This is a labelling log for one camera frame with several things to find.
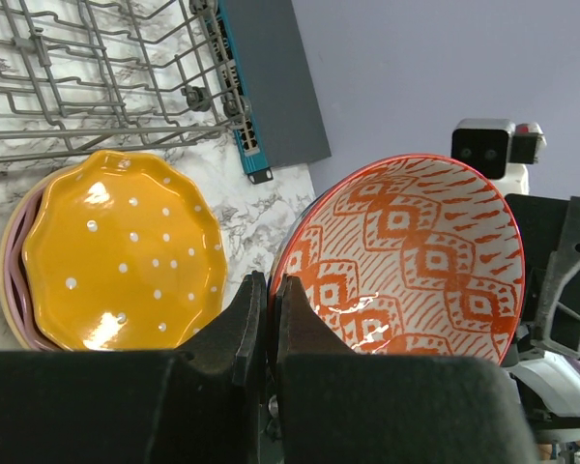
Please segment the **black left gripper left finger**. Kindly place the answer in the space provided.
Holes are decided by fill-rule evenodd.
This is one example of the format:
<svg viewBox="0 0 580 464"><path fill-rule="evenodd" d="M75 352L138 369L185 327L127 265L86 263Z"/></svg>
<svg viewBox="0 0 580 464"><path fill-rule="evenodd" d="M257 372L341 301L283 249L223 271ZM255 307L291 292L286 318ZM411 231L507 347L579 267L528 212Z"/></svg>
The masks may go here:
<svg viewBox="0 0 580 464"><path fill-rule="evenodd" d="M0 463L255 463L266 282L167 351L0 352Z"/></svg>

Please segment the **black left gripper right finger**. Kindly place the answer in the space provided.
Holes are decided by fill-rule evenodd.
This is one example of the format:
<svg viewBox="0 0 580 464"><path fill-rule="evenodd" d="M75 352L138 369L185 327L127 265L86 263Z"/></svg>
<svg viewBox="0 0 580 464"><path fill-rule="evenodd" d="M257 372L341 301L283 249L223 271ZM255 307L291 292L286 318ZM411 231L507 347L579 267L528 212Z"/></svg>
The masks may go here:
<svg viewBox="0 0 580 464"><path fill-rule="evenodd" d="M275 383L288 463L535 463L511 383L477 358L360 355L301 281L275 295Z"/></svg>

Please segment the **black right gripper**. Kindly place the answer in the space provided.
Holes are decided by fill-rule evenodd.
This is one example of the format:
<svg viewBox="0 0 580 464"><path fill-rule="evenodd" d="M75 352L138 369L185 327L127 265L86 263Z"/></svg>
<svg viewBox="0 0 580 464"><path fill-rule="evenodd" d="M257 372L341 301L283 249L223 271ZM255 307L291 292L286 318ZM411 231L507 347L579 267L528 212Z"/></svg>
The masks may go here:
<svg viewBox="0 0 580 464"><path fill-rule="evenodd" d="M580 348L580 197L506 196L522 238L525 342L571 358Z"/></svg>

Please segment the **red patterned glass bowl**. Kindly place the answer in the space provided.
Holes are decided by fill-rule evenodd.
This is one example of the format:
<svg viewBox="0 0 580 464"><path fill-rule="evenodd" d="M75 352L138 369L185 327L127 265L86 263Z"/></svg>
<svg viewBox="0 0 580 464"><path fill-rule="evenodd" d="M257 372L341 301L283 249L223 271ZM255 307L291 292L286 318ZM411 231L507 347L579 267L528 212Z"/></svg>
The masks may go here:
<svg viewBox="0 0 580 464"><path fill-rule="evenodd" d="M521 316L525 257L491 181L455 159L408 154L317 198L277 252L271 294L285 276L357 353L501 363Z"/></svg>

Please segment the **orange polka dot plate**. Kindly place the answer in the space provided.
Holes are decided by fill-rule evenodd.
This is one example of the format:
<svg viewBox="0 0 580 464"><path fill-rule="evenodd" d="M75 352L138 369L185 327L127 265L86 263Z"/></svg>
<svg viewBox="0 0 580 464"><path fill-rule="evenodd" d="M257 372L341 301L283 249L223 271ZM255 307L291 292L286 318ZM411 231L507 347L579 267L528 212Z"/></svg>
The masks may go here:
<svg viewBox="0 0 580 464"><path fill-rule="evenodd" d="M98 151L51 180L22 259L35 322L65 350L173 349L222 310L218 219L155 155Z"/></svg>

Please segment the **grey wire dish rack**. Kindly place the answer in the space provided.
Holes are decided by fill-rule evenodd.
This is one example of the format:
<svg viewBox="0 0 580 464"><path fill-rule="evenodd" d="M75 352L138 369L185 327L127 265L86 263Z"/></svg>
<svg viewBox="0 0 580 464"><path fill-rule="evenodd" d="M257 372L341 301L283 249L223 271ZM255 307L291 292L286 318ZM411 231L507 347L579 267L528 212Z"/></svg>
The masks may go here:
<svg viewBox="0 0 580 464"><path fill-rule="evenodd" d="M260 151L218 1L0 1L0 163Z"/></svg>

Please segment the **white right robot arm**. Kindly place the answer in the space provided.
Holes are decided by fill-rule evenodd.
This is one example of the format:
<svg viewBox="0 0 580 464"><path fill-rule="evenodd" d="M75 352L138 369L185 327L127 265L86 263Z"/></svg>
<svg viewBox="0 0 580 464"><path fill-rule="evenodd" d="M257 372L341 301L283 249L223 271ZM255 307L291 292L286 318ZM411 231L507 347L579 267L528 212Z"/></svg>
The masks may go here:
<svg viewBox="0 0 580 464"><path fill-rule="evenodd" d="M580 428L580 197L511 193L522 238L522 309L503 368L516 381L527 417Z"/></svg>

